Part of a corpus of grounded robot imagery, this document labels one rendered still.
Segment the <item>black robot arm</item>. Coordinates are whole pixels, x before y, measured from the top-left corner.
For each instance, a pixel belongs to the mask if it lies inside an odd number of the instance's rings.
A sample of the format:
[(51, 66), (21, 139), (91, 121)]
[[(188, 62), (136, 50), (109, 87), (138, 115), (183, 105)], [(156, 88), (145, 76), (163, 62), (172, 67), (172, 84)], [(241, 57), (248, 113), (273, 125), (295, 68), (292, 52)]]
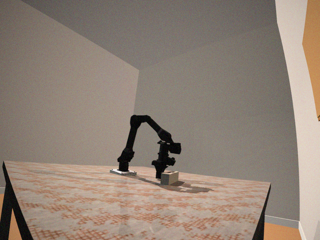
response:
[[(135, 141), (135, 136), (137, 129), (141, 125), (141, 123), (147, 122), (158, 134), (159, 138), (161, 140), (157, 142), (157, 144), (160, 144), (159, 151), (162, 152), (168, 152), (174, 153), (174, 154), (180, 154), (181, 152), (181, 143), (174, 143), (171, 134), (167, 132), (166, 130), (162, 129), (150, 116), (148, 115), (133, 115), (131, 116), (130, 120), (130, 133), (129, 137), (126, 143), (125, 149), (122, 151), (121, 156), (117, 159), (119, 162), (119, 169), (118, 171), (121, 172), (127, 172), (129, 167), (129, 162), (134, 157), (134, 151), (133, 151), (133, 145)], [(170, 143), (170, 144), (167, 144)], [(175, 158), (170, 158), (167, 155), (165, 156), (164, 163), (169, 163), (171, 166), (175, 163)]]

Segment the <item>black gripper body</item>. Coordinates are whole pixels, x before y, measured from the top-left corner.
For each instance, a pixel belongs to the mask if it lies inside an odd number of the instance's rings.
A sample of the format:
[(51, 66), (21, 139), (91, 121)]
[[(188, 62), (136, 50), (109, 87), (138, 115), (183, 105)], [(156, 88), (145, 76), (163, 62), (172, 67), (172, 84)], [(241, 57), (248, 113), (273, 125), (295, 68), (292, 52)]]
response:
[(159, 151), (158, 153), (158, 159), (157, 160), (153, 160), (152, 161), (152, 164), (151, 165), (154, 165), (154, 166), (160, 166), (160, 167), (163, 167), (163, 166), (167, 166), (170, 164), (169, 163), (164, 163), (164, 159), (165, 159), (165, 156), (169, 156), (168, 152), (162, 152), (162, 151)]

